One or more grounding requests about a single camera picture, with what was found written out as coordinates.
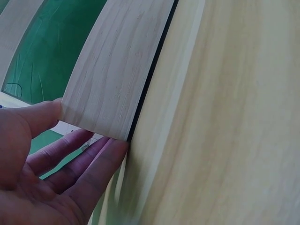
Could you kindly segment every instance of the black edge strip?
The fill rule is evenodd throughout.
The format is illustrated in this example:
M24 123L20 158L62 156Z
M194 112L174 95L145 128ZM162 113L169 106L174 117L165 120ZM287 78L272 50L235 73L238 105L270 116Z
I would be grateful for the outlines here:
M137 125L137 121L139 119L139 116L140 116L140 113L141 113L141 110L142 110L142 106L143 106L143 103L145 101L146 94L147 94L147 91L148 91L148 88L149 88L152 76L154 74L154 70L155 70L156 64L158 62L158 58L159 58L160 52L161 52L161 50L163 48L163 45L164 45L164 42L165 42L165 38L167 36L167 33L168 33L168 30L169 30L171 21L173 19L173 16L174 16L174 13L175 13L178 1L179 0L174 0L173 6L172 6L170 14L169 14L169 17L168 17L168 19L166 21L166 24L165 24L164 31L163 31L161 39L160 39L160 41L158 43L158 47L157 47L157 50L155 52L154 59L152 61L152 65L150 67L150 70L149 70L149 73L148 73L148 76L147 76L144 88L142 90L140 101L139 101L139 104L137 105L135 116L133 118L132 125L131 125L131 128L130 128L129 134L128 134L128 138L127 138L128 142L131 142L133 134L135 132L135 127Z

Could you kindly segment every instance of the wooden board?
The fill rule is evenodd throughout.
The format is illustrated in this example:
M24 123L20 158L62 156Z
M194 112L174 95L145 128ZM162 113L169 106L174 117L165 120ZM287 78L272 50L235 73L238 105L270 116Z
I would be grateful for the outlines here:
M10 0L0 14L0 90L15 52L44 0Z
M126 140L174 0L108 0L79 55L62 120Z
M200 23L203 2L179 1L101 225L300 222L299 1L207 0Z

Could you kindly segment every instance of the light wood surface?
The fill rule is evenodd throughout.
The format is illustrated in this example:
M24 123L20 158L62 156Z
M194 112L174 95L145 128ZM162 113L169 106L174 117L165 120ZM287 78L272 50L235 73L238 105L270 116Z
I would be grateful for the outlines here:
M62 100L62 120L126 140L174 0L108 0Z
M0 90L15 52L44 0L9 0L0 14Z
M203 3L179 1L99 224L300 223L299 2Z

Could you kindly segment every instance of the human skin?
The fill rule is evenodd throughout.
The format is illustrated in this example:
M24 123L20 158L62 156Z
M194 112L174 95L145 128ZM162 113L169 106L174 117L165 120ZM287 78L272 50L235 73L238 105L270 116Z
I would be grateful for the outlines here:
M128 143L103 137L48 178L39 177L93 133L80 129L28 155L31 140L54 127L60 101L0 109L0 224L87 224Z

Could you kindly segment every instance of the bent plywood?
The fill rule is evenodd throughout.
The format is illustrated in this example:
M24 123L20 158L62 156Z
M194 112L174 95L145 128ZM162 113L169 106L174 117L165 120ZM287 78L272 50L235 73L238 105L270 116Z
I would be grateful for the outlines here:
M44 0L10 0L0 14L0 90L14 54Z
M126 140L174 0L108 0L79 55L62 120Z
M99 224L300 222L299 2L207 0L199 23L201 2L179 1Z

